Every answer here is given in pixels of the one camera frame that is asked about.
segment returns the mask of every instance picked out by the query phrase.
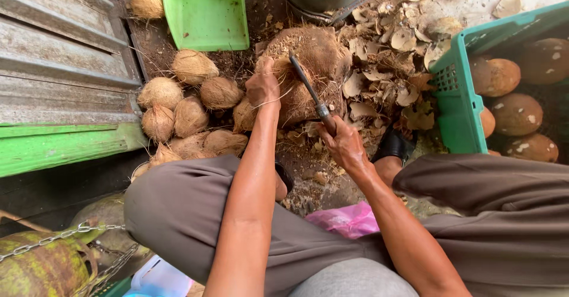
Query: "shoe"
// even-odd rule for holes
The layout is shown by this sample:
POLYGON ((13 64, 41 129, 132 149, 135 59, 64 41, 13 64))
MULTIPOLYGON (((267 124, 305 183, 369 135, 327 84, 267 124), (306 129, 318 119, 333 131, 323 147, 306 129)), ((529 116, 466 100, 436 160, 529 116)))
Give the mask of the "shoe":
POLYGON ((373 155, 371 162, 374 163, 383 157, 395 156, 401 159, 402 165, 409 160, 417 145, 417 133, 413 131, 413 139, 408 140, 403 134, 393 128, 391 124, 381 136, 380 145, 373 155))

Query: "gray shirt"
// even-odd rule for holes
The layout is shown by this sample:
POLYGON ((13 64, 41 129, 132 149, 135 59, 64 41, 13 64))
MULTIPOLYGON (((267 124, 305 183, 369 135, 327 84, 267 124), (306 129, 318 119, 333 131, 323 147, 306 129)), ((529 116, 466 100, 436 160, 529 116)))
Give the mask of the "gray shirt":
POLYGON ((418 297, 409 283, 384 265, 357 258, 332 264, 305 280, 288 297, 418 297))

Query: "leg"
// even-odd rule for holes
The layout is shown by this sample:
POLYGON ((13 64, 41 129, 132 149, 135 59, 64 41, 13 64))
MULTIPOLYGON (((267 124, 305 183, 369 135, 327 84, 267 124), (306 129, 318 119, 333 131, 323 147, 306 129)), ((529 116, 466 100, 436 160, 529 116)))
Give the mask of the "leg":
POLYGON ((543 296, 569 288, 568 166, 426 155, 397 173, 393 188, 468 216, 435 215, 423 225, 474 295, 543 296))
MULTIPOLYGON (((137 178, 126 192, 130 234, 190 278, 205 284, 225 200, 239 160, 234 156, 168 162, 137 178)), ((364 257, 364 245, 329 233, 275 204, 265 278, 266 296, 286 296, 321 269, 364 257)))

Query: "plastic dustpan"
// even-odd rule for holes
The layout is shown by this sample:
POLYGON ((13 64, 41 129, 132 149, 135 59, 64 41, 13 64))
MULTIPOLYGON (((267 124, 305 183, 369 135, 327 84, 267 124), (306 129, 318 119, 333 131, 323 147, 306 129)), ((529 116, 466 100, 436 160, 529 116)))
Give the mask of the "plastic dustpan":
POLYGON ((164 12, 178 49, 249 48, 245 0, 164 0, 164 12))

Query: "plastic bag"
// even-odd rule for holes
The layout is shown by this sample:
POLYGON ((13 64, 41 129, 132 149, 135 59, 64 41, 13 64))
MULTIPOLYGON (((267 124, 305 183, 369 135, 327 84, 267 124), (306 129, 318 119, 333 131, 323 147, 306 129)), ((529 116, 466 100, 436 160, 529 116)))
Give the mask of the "plastic bag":
POLYGON ((337 209, 318 210, 307 215, 304 219, 349 239, 356 239, 380 231, 372 208, 365 201, 337 209))

